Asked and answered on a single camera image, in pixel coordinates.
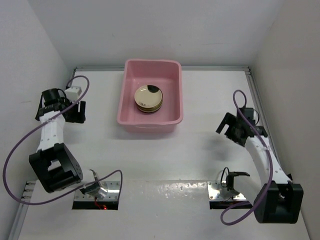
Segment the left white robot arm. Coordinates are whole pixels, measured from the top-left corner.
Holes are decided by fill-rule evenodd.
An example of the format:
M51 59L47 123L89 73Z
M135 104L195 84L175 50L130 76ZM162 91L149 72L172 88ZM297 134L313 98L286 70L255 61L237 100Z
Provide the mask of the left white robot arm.
M41 93L35 119L42 124L40 143L29 163L48 193L61 191L83 180L80 164L64 143L65 123L83 124L86 102L78 101L80 86L51 88Z

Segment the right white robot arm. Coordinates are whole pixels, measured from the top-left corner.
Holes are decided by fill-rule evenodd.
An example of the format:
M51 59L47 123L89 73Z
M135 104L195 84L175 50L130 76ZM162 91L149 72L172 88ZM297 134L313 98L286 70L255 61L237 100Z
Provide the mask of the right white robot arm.
M298 221L304 190L299 183L283 172L273 153L268 133L256 126L254 109L241 107L236 115L225 114L216 132L242 146L251 156L259 182L245 171L230 171L224 187L228 192L241 193L251 204L255 219L260 224L295 224Z

